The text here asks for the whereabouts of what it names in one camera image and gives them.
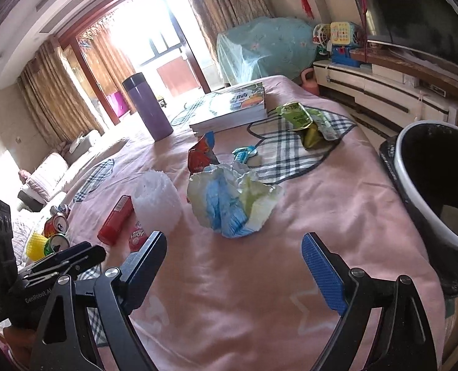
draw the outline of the red soda can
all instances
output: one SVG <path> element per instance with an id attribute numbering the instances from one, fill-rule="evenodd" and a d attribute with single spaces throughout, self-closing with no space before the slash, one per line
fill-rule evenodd
<path id="1" fill-rule="evenodd" d="M 52 237 L 54 234 L 66 234 L 69 228 L 69 223 L 63 214 L 57 213 L 45 222 L 43 227 L 43 235 L 47 238 Z"/>

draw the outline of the green soda can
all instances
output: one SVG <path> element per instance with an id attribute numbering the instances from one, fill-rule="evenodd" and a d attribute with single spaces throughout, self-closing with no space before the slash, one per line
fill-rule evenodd
<path id="1" fill-rule="evenodd" d="M 43 253 L 47 256 L 55 252 L 64 251 L 68 248 L 69 241 L 67 238 L 65 238 L 62 233 L 57 233 L 47 240 L 43 247 Z"/>

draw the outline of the cushion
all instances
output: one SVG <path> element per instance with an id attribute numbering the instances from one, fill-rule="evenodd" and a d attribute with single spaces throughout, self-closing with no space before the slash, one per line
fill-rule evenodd
<path id="1" fill-rule="evenodd" d="M 100 139 L 101 135 L 97 130 L 92 130 L 88 133 L 87 136 L 80 136 L 73 144 L 77 144 L 77 147 L 67 152 L 64 155 L 66 162 L 69 165 L 73 164 L 76 160 L 78 160 L 83 154 L 85 154 L 92 146 L 94 146 L 98 140 Z"/>
<path id="2" fill-rule="evenodd" d="M 49 201 L 50 194 L 68 168 L 64 158 L 53 152 L 38 166 L 26 184 L 45 201 Z"/>

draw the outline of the toy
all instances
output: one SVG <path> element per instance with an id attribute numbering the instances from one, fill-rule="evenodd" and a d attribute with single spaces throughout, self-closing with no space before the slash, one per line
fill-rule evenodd
<path id="1" fill-rule="evenodd" d="M 45 257 L 43 248 L 47 240 L 47 237 L 36 232 L 31 235 L 26 245 L 26 255 L 30 260 L 36 262 Z"/>
<path id="2" fill-rule="evenodd" d="M 64 251 L 70 246 L 67 238 L 63 234 L 57 233 L 45 242 L 43 254 L 45 254 L 45 256 L 52 255 L 55 252 Z"/>
<path id="3" fill-rule="evenodd" d="M 145 234 L 143 227 L 141 227 L 141 223 L 137 221 L 134 225 L 133 231 L 131 232 L 131 236 L 129 237 L 129 249 L 131 252 L 139 251 L 147 238 L 148 236 Z"/>
<path id="4" fill-rule="evenodd" d="M 327 42 L 330 40 L 330 25 L 328 23 L 319 23 L 313 29 L 313 43 L 317 44 L 319 55 L 328 56 Z"/>
<path id="5" fill-rule="evenodd" d="M 350 51 L 363 45 L 363 31 L 352 22 L 332 22 L 330 24 L 332 42 L 332 63 L 359 67 L 361 61 L 351 58 Z"/>
<path id="6" fill-rule="evenodd" d="M 330 24 L 330 40 L 335 46 L 361 47 L 363 31 L 352 22 L 332 22 Z"/>
<path id="7" fill-rule="evenodd" d="M 235 162 L 245 164 L 249 158 L 257 154 L 257 149 L 253 145 L 250 145 L 243 148 L 237 148 L 232 154 L 234 155 Z"/>
<path id="8" fill-rule="evenodd" d="M 43 227 L 43 235 L 47 238 L 52 237 L 54 234 L 66 234 L 69 228 L 69 223 L 66 217 L 57 211 L 51 211 L 52 217 L 45 222 Z"/>
<path id="9" fill-rule="evenodd" d="M 310 79 L 306 78 L 308 74 L 311 74 Z M 301 81 L 301 88 L 306 92 L 312 93 L 315 96 L 320 96 L 319 84 L 316 82 L 315 70 L 313 68 L 307 68 L 301 73 Z"/>
<path id="10" fill-rule="evenodd" d="M 133 203 L 131 196 L 121 196 L 98 232 L 98 239 L 104 244 L 114 245 L 119 238 L 119 233 L 124 222 L 131 215 L 132 211 Z"/>

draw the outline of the black trash bin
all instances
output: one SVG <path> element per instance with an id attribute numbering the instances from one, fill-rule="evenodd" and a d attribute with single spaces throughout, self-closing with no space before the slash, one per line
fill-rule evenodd
<path id="1" fill-rule="evenodd" d="M 458 296 L 458 236 L 440 219 L 444 205 L 458 208 L 458 127 L 415 122 L 385 141 L 380 157 L 423 238 L 444 295 Z"/>

